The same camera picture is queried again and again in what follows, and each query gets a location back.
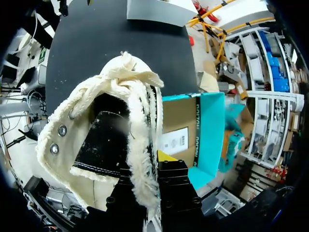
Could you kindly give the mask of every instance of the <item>black table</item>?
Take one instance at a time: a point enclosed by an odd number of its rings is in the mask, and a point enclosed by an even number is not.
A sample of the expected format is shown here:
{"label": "black table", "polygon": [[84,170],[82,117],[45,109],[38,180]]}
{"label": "black table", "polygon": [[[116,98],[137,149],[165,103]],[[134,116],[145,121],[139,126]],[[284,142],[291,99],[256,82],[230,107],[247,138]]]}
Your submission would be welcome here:
{"label": "black table", "polygon": [[99,74],[121,51],[142,59],[164,81],[163,96],[197,93],[185,27],[126,19],[127,0],[74,0],[53,39],[46,73],[51,114],[83,80]]}

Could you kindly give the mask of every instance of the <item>yellow object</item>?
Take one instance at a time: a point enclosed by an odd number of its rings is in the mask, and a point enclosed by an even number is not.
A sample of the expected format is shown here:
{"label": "yellow object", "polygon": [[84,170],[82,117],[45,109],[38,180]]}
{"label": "yellow object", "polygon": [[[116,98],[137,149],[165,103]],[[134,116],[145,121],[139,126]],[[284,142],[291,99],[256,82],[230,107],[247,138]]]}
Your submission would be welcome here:
{"label": "yellow object", "polygon": [[221,53],[223,51],[223,47],[224,47],[224,44],[225,44],[225,39],[226,39],[226,35],[223,36],[223,39],[222,39],[222,42],[221,42],[221,46],[220,46],[220,50],[219,50],[219,53],[217,55],[216,62],[218,62],[220,60],[220,56],[221,56]]}
{"label": "yellow object", "polygon": [[[226,4],[229,4],[231,2],[233,2],[235,0],[228,0],[226,1]],[[235,31],[239,28],[242,28],[242,27],[245,27],[245,26],[248,26],[248,25],[252,25],[252,24],[256,24],[256,23],[260,23],[260,22],[264,22],[264,21],[269,21],[269,20],[273,20],[275,19],[274,17],[267,17],[267,18],[260,18],[260,19],[257,19],[257,20],[253,20],[249,23],[243,23],[243,24],[240,24],[236,27],[233,27],[231,29],[228,29],[226,31],[224,31],[223,29],[219,28],[219,27],[216,27],[216,26],[213,26],[213,25],[210,25],[208,23],[205,23],[204,20],[200,20],[201,18],[205,18],[207,16],[209,16],[211,13],[213,13],[214,11],[220,9],[221,7],[223,7],[222,4],[214,7],[213,9],[211,9],[210,11],[206,12],[205,14],[203,14],[201,17],[195,17],[193,19],[191,19],[187,24],[189,24],[190,27],[193,27],[196,23],[200,23],[203,27],[203,33],[204,33],[204,37],[205,37],[205,43],[206,43],[206,51],[207,53],[209,52],[209,42],[208,42],[208,38],[207,38],[207,32],[206,32],[206,29],[210,29],[219,39],[221,39],[221,46],[220,46],[220,50],[218,52],[218,55],[216,57],[216,62],[218,63],[219,60],[220,60],[220,56],[222,54],[222,51],[223,51],[223,46],[225,44],[225,40],[226,40],[226,37],[227,37],[227,34],[228,33],[231,33],[232,31]],[[216,33],[214,30],[212,30],[212,28],[216,29],[216,30],[219,30],[219,31],[222,31],[220,33]]]}
{"label": "yellow object", "polygon": [[203,32],[205,36],[205,43],[206,43],[206,52],[209,53],[209,43],[208,43],[208,38],[207,38],[207,33],[206,33],[206,26],[202,24],[203,26]]}
{"label": "yellow object", "polygon": [[[269,20],[273,20],[273,19],[275,19],[275,18],[274,17],[260,18],[260,19],[253,20],[253,21],[249,22],[249,24],[252,25],[252,24],[256,24],[256,23],[260,23],[260,22],[264,22],[264,21],[269,21]],[[235,31],[235,30],[242,28],[242,27],[245,27],[247,25],[248,25],[248,23],[243,23],[243,24],[240,24],[240,25],[233,27],[229,30],[226,30],[226,32],[231,33],[232,31]]]}
{"label": "yellow object", "polygon": [[172,156],[165,154],[161,150],[158,150],[158,158],[159,158],[159,162],[163,162],[165,160],[167,160],[167,161],[177,161],[177,159],[175,159]]}

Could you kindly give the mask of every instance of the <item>white shelf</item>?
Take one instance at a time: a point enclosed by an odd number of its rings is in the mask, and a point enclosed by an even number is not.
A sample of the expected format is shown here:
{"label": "white shelf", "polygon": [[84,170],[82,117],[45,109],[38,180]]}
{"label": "white shelf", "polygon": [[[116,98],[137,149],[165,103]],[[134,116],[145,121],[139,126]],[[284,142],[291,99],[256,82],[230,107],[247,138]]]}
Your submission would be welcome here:
{"label": "white shelf", "polygon": [[[243,36],[240,35],[239,38],[240,38],[241,43],[244,44],[244,43],[243,43]],[[244,51],[245,51],[245,55],[246,55],[247,62],[249,63],[250,57],[247,55],[248,53],[247,53],[247,51],[246,51],[245,46],[243,46],[243,49],[244,49]],[[249,64],[248,64],[248,66],[249,66],[249,73],[250,73],[250,80],[251,80],[252,90],[255,90],[255,82],[254,82],[254,80],[253,80],[253,78],[252,78],[253,74],[252,74],[252,71],[251,71],[251,68],[250,68],[250,65],[249,65]]]}
{"label": "white shelf", "polygon": [[283,151],[286,135],[288,133],[288,127],[289,127],[288,124],[290,122],[290,111],[291,111],[291,103],[290,103],[290,101],[288,101],[287,112],[286,112],[286,119],[285,119],[285,127],[284,127],[283,138],[282,138],[282,141],[281,141],[281,146],[280,146],[279,154],[281,154],[282,151]]}
{"label": "white shelf", "polygon": [[267,68],[268,68],[268,72],[269,72],[269,78],[270,78],[270,85],[271,85],[271,91],[274,91],[274,81],[273,81],[273,77],[272,77],[272,71],[271,71],[271,67],[270,67],[270,63],[269,63],[269,60],[268,60],[268,56],[267,56],[267,51],[266,51],[266,48],[264,46],[264,43],[262,41],[262,38],[258,32],[258,30],[255,30],[254,31],[260,41],[260,44],[261,44],[261,47],[262,47],[262,50],[263,50],[263,53],[265,55],[265,59],[266,59],[266,64],[267,64]]}
{"label": "white shelf", "polygon": [[288,81],[289,81],[289,89],[290,89],[290,93],[293,93],[292,91],[292,81],[291,81],[291,76],[290,76],[290,68],[288,66],[288,62],[286,60],[286,55],[285,55],[285,52],[284,52],[284,49],[282,47],[282,44],[280,42],[280,39],[278,37],[278,34],[277,33],[274,33],[275,37],[276,37],[276,40],[278,42],[278,45],[279,45],[279,48],[281,50],[281,54],[282,54],[282,58],[284,60],[284,65],[285,65],[285,69],[286,69],[286,74],[288,76]]}
{"label": "white shelf", "polygon": [[255,98],[254,123],[253,123],[252,137],[251,137],[251,141],[250,141],[250,145],[249,145],[249,149],[248,149],[248,155],[249,156],[251,154],[253,142],[254,142],[254,139],[255,139],[255,129],[256,129],[256,122],[257,122],[257,117],[258,117],[257,102],[258,102],[258,98]]}
{"label": "white shelf", "polygon": [[275,101],[273,99],[271,99],[271,112],[270,112],[270,124],[269,124],[269,130],[268,130],[268,137],[267,137],[267,141],[266,141],[266,145],[264,147],[264,151],[263,151],[263,155],[261,160],[264,160],[268,146],[269,146],[269,141],[271,138],[271,131],[272,131],[272,124],[274,122],[274,111],[275,111]]}

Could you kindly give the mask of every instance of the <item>metal eyelet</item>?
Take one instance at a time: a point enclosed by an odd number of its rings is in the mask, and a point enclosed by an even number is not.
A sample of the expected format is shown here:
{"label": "metal eyelet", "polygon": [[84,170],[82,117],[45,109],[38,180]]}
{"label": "metal eyelet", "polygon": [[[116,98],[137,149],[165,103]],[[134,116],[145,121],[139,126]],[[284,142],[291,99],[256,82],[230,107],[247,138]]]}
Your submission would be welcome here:
{"label": "metal eyelet", "polygon": [[57,144],[51,144],[50,145],[50,153],[52,153],[53,156],[58,155],[58,153],[59,153],[59,146]]}
{"label": "metal eyelet", "polygon": [[60,125],[60,127],[58,128],[59,136],[63,137],[66,135],[66,133],[67,133],[67,127],[65,125]]}
{"label": "metal eyelet", "polygon": [[73,111],[73,109],[70,109],[69,114],[68,114],[68,118],[71,119],[71,120],[74,119],[74,117],[71,116],[72,111]]}

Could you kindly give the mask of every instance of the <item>white stitching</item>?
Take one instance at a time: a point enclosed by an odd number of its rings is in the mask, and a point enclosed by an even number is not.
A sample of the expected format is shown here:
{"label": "white stitching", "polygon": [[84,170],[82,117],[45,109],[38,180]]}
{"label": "white stitching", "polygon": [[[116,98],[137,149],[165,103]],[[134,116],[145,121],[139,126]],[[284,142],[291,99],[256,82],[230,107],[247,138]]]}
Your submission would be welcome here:
{"label": "white stitching", "polygon": [[81,166],[84,166],[84,167],[89,167],[90,169],[98,169],[98,171],[100,170],[103,170],[103,171],[107,171],[107,172],[110,172],[110,173],[119,173],[118,171],[110,171],[110,170],[107,170],[107,169],[103,169],[103,168],[98,168],[98,167],[95,167],[95,166],[92,166],[92,165],[89,165],[89,164],[85,164],[85,163],[81,163],[81,162],[78,162],[78,161],[75,161],[74,164],[78,164],[78,165],[81,165]]}
{"label": "white stitching", "polygon": [[101,170],[97,170],[97,169],[94,169],[94,168],[91,168],[91,167],[87,167],[87,166],[84,166],[84,165],[82,165],[82,164],[75,164],[76,166],[82,166],[82,167],[84,167],[84,168],[89,168],[89,169],[92,169],[92,170],[94,170],[94,171],[96,171],[96,172],[101,172],[101,173],[104,173],[104,172],[107,172],[107,174],[113,174],[113,175],[116,175],[116,174],[120,174],[120,173],[112,173],[112,172],[110,172],[110,171],[108,171],[108,170],[105,170],[105,171],[101,171]]}

